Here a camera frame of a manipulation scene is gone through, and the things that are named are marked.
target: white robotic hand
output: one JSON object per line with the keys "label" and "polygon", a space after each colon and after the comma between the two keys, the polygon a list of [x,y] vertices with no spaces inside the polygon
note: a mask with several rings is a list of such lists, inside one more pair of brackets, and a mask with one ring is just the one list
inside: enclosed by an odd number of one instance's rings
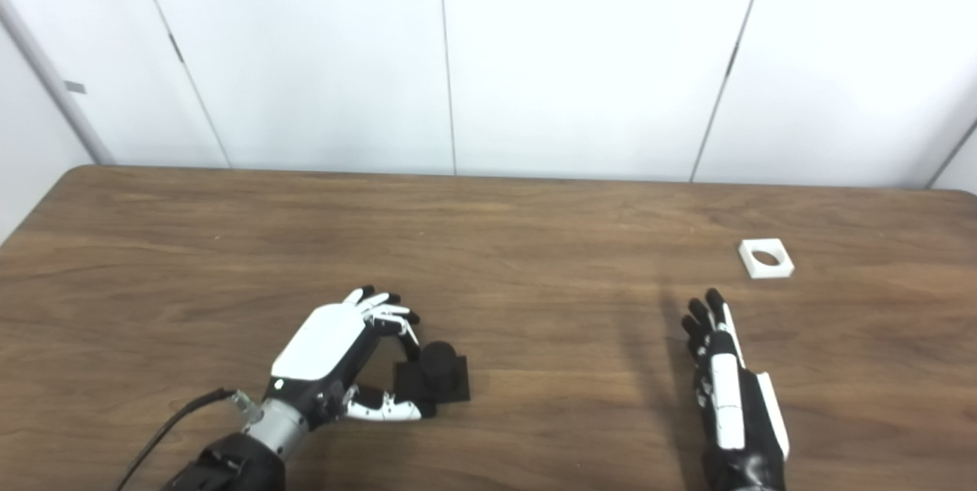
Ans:
{"label": "white robotic hand", "polygon": [[418,359],[420,344],[411,324],[420,318],[398,305],[400,300],[363,286],[342,302],[315,308],[272,364],[266,403],[293,408],[308,431],[344,416],[411,421],[433,415],[433,406],[399,402],[391,393],[353,383],[383,337],[397,337],[408,361]]}
{"label": "white robotic hand", "polygon": [[695,360],[695,396],[708,449],[702,466],[712,491],[785,491],[788,433],[767,373],[743,362],[729,305],[716,289],[688,303],[682,319]]}

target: black cable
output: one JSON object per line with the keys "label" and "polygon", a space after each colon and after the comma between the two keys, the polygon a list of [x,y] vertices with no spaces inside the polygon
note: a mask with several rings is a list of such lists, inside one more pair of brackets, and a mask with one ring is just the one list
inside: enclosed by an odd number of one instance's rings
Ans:
{"label": "black cable", "polygon": [[118,485],[116,485],[115,491],[122,491],[122,488],[125,487],[126,482],[129,481],[132,474],[136,473],[136,469],[139,467],[139,464],[142,464],[143,460],[146,460],[146,457],[150,456],[150,453],[153,452],[153,447],[156,447],[158,443],[160,443],[163,436],[165,436],[168,431],[171,431],[173,426],[177,425],[177,422],[180,422],[181,418],[184,418],[186,415],[191,414],[205,405],[210,405],[211,403],[221,401],[222,399],[227,399],[233,396],[235,393],[237,393],[237,390],[217,388],[210,393],[203,394],[195,400],[192,400],[182,407],[180,411],[174,413],[172,417],[170,417],[169,421],[166,421],[166,424],[160,426],[160,429],[154,433],[153,437],[150,438],[150,442],[146,444],[146,447],[143,447],[143,450],[139,452],[139,455],[136,455],[135,459],[129,463],[129,466],[126,467],[125,473],[122,474],[121,480],[119,480]]}

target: white wall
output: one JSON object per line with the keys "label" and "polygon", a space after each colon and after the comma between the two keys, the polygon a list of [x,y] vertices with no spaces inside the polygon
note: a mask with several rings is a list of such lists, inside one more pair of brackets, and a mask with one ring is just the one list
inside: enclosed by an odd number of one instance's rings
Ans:
{"label": "white wall", "polygon": [[750,0],[11,1],[119,163],[918,187],[977,116],[971,0],[755,0],[718,105]]}
{"label": "white wall", "polygon": [[158,0],[236,167],[453,173],[440,0]]}
{"label": "white wall", "polygon": [[153,0],[10,0],[115,163],[227,166]]}
{"label": "white wall", "polygon": [[977,195],[977,133],[971,133],[933,184],[936,189],[963,189]]}
{"label": "white wall", "polygon": [[755,0],[695,181],[921,187],[974,118],[974,0]]}
{"label": "white wall", "polygon": [[444,0],[458,173],[688,180],[750,0]]}
{"label": "white wall", "polygon": [[0,244],[64,172],[91,162],[0,25]]}

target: white square block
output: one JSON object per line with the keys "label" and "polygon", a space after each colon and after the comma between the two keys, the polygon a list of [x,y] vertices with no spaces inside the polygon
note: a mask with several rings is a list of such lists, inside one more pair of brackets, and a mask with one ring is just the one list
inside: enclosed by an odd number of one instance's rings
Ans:
{"label": "white square block", "polygon": [[[766,252],[777,259],[777,265],[764,264],[753,257],[753,252]],[[791,276],[793,262],[788,250],[778,238],[744,238],[740,243],[740,258],[746,271],[754,279],[777,279]]]}

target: black cylinder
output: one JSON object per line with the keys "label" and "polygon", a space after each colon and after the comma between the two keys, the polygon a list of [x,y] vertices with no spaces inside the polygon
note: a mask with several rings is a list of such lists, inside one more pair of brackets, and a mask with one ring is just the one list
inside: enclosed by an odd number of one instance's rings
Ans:
{"label": "black cylinder", "polygon": [[443,341],[431,342],[421,351],[421,373],[429,390],[450,392],[458,387],[458,354],[451,344]]}

